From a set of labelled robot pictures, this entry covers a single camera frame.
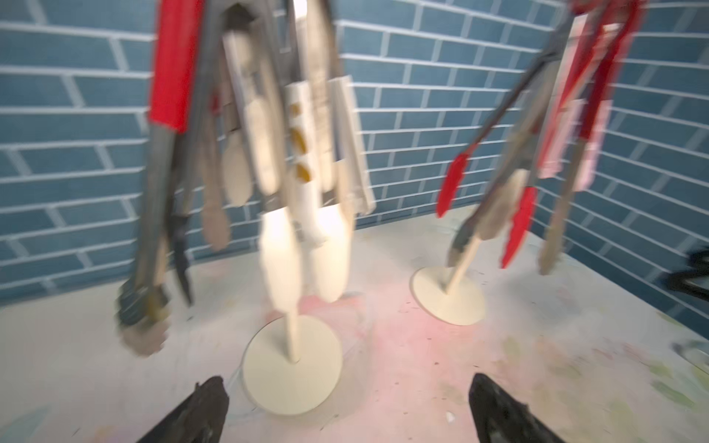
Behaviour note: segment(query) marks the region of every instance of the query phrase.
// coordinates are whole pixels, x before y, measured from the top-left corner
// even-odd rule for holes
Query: wooden spatula
[[[222,193],[219,184],[219,150],[217,148],[216,128],[211,112],[205,113],[202,147],[199,150],[199,168],[202,173],[204,188],[202,196],[202,235],[213,251],[221,251],[231,241],[229,217],[224,212]]]

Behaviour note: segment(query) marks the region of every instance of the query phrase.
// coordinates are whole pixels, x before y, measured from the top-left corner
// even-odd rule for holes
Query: beige round base
[[[421,268],[411,277],[411,293],[418,304],[434,317],[451,325],[467,326],[485,317],[485,298],[480,288],[466,276],[457,293],[446,294],[445,285],[453,268]]]
[[[277,415],[298,415],[320,405],[333,392],[342,371],[342,345],[323,321],[298,317],[301,359],[286,353],[286,322],[264,326],[244,353],[243,378],[249,397]]]

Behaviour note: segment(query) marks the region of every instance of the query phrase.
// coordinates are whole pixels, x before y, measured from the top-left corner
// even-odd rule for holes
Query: painted brick wall
[[[359,227],[433,212],[447,163],[560,19],[553,0],[339,0],[337,31],[377,198]],[[125,278],[135,247],[155,3],[0,6],[0,300]],[[709,303],[658,279],[708,241],[709,4],[653,3],[615,95],[569,253],[709,335]],[[478,201],[516,119],[476,151],[456,206]],[[542,234],[558,179],[542,183]],[[198,192],[195,212],[201,207]],[[257,200],[227,207],[227,254],[255,249]],[[190,254],[213,254],[192,218]]]

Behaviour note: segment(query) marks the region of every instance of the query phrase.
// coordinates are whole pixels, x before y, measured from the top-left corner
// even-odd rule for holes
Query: tongs
[[[554,208],[552,220],[545,235],[546,241],[540,252],[539,264],[542,275],[547,275],[551,272],[561,252],[566,217],[571,209],[574,185],[581,168],[581,161],[584,158],[588,141],[591,139],[594,130],[597,130],[596,122],[599,115],[603,112],[607,115],[607,112],[609,112],[608,102],[605,101],[608,100],[613,90],[610,87],[610,83],[613,82],[618,73],[620,66],[618,58],[627,53],[630,48],[632,33],[640,25],[642,19],[641,6],[644,1],[630,0],[627,4],[624,4],[621,1],[613,0],[605,5],[605,8],[599,14],[593,34],[587,37],[588,41],[586,41],[584,47],[574,56],[574,64],[571,68],[575,70],[572,70],[569,80],[566,81],[556,108],[550,107],[549,109],[549,112],[553,113],[553,117],[548,118],[547,122],[556,125],[562,110],[575,97],[574,92],[579,91],[588,81],[591,73],[595,71],[593,86],[591,86],[588,95],[588,103],[581,118],[579,139],[572,148],[571,163],[564,180],[562,193]],[[622,25],[616,21],[621,15],[626,15],[626,17],[623,17],[625,21]],[[552,136],[552,131],[547,131],[544,134],[543,143],[539,148],[539,157],[534,165],[535,168],[540,167],[544,162]],[[527,183],[523,199],[520,202],[520,210],[513,218],[510,241],[502,258],[501,266],[503,268],[507,267],[518,251],[531,223],[532,211],[537,196],[535,188],[536,176],[536,171],[530,175],[530,182]]]
[[[638,9],[638,3],[639,0],[633,1],[631,3],[631,9]],[[534,116],[532,116],[531,119],[528,119],[529,121],[534,122],[533,132],[541,133],[541,136],[535,149],[534,160],[532,161],[530,167],[526,190],[520,201],[520,210],[513,218],[514,226],[510,236],[511,240],[506,247],[506,253],[503,257],[503,267],[505,267],[514,256],[517,248],[521,244],[524,232],[528,229],[529,220],[531,219],[531,213],[536,199],[536,189],[534,185],[537,179],[537,167],[545,159],[546,150],[548,149],[549,144],[549,134],[553,133],[553,130],[555,129],[555,122],[559,113],[569,105],[572,99],[575,99],[579,95],[589,77],[596,72],[596,68],[598,68],[601,63],[601,59],[603,59],[604,54],[606,58],[609,56],[611,59],[615,58],[615,55],[611,54],[612,49],[609,49],[606,52],[609,47],[609,42],[611,40],[613,41],[610,45],[612,48],[621,40],[627,41],[627,38],[625,37],[628,35],[629,31],[626,30],[626,28],[630,28],[627,26],[623,28],[623,31],[614,39],[613,36],[615,35],[615,30],[613,28],[609,29],[607,26],[613,22],[614,15],[617,13],[620,5],[618,5],[616,1],[607,1],[600,11],[594,11],[596,17],[594,21],[586,20],[584,15],[590,15],[589,12],[591,12],[595,6],[597,6],[597,3],[587,5],[574,4],[572,6],[571,14],[567,16],[563,24],[552,35],[549,44],[533,62],[531,68],[529,68],[529,70],[523,75],[520,83],[510,93],[508,93],[507,97],[503,100],[503,103],[496,109],[488,121],[486,121],[486,124],[483,126],[478,134],[478,137],[473,141],[473,143],[470,144],[470,146],[468,146],[468,148],[453,161],[443,184],[437,206],[439,216],[441,216],[450,205],[450,200],[454,195],[457,182],[462,178],[464,173],[467,163],[467,156],[474,150],[477,143],[484,139],[490,129],[497,124],[499,118],[506,112],[507,108],[515,102],[521,91],[525,89],[535,77],[544,71],[545,66],[560,60],[563,55],[563,67],[559,69],[556,79],[554,80],[554,93],[549,100],[551,106],[547,107],[547,111],[545,113],[540,113],[539,116],[536,116],[536,120]],[[566,46],[566,36],[570,32],[572,24],[576,22],[578,25],[579,22],[582,22],[581,19],[586,20],[585,28],[587,31],[581,36],[579,48],[575,54],[572,53],[564,55],[563,52],[564,47]],[[587,120],[586,125],[593,127],[593,122],[596,119],[597,111],[598,105],[594,99],[591,101],[589,106],[587,106],[585,114],[585,119]],[[496,177],[489,185],[486,195],[483,197],[474,213],[467,220],[465,220],[463,226],[459,229],[456,237],[454,238],[449,253],[449,266],[454,266],[457,263],[457,258],[464,251],[466,245],[470,242],[470,239],[474,234],[476,226],[481,218],[485,216],[487,211],[489,211],[490,206],[496,198],[498,190],[506,182],[511,173],[520,167],[520,163],[525,158],[523,155],[520,155],[520,146],[525,144],[531,134],[528,131],[522,130],[519,134],[515,135],[515,140],[513,139],[510,141],[511,146],[508,150],[508,156],[505,161],[501,162]]]

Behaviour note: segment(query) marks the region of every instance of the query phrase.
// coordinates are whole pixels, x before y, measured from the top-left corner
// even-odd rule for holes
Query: metal tongs
[[[118,319],[124,329],[140,323],[147,330],[167,318],[162,282],[168,244],[174,250],[184,295],[192,303],[186,275],[186,230],[221,24],[216,0],[205,0],[194,9],[197,3],[187,3],[164,0],[160,5],[138,250],[133,273],[118,297]],[[176,193],[179,185],[182,192]],[[154,351],[152,344],[139,350],[143,354]]]
[[[509,140],[509,147],[506,156],[498,167],[494,180],[489,184],[486,195],[478,205],[473,214],[468,217],[457,232],[450,252],[448,254],[449,266],[455,266],[460,257],[470,243],[475,233],[476,226],[482,217],[486,215],[492,203],[497,198],[497,194],[508,180],[509,176],[517,168],[530,169],[527,179],[527,186],[520,201],[520,209],[513,218],[513,229],[510,234],[510,242],[506,247],[503,256],[502,267],[506,267],[518,250],[524,234],[529,227],[531,214],[536,200],[535,182],[537,180],[537,168],[545,160],[548,151],[550,137],[553,134],[559,114],[566,109],[571,100],[575,99],[583,91],[591,75],[595,73],[595,82],[589,94],[589,101],[584,113],[581,125],[580,138],[588,140],[589,133],[593,127],[598,114],[598,107],[603,97],[608,94],[609,78],[615,73],[618,53],[626,50],[628,35],[637,27],[640,21],[640,4],[644,0],[631,0],[628,4],[627,20],[623,28],[618,31],[615,19],[623,13],[626,6],[616,0],[607,0],[602,7],[599,2],[591,2],[586,5],[573,4],[571,13],[566,17],[563,24],[552,34],[547,47],[537,56],[532,66],[526,71],[518,85],[508,93],[503,103],[493,112],[489,119],[480,129],[476,139],[468,148],[463,151],[452,163],[448,170],[448,175],[444,181],[437,205],[437,213],[442,216],[450,206],[453,195],[467,166],[467,157],[475,147],[488,135],[489,131],[496,125],[507,109],[515,103],[521,92],[526,89],[540,73],[554,69],[552,63],[561,61],[554,75],[553,88],[550,96],[538,94],[532,101],[531,108],[527,115],[518,124],[520,130]],[[575,51],[564,51],[566,42],[569,39],[572,26],[583,28],[583,32],[578,35],[578,48]],[[527,143],[532,133],[539,133],[540,137],[534,146],[534,155],[528,152],[531,147]],[[576,169],[583,156],[585,142],[579,148],[574,149],[574,160]],[[573,187],[576,172],[573,176],[567,177]],[[562,222],[566,218],[568,208],[560,208],[557,216],[556,226],[563,224],[558,221],[559,216]],[[547,233],[547,239],[554,242],[550,245],[549,256],[555,257],[558,254],[556,246],[558,229],[553,231],[553,235]]]

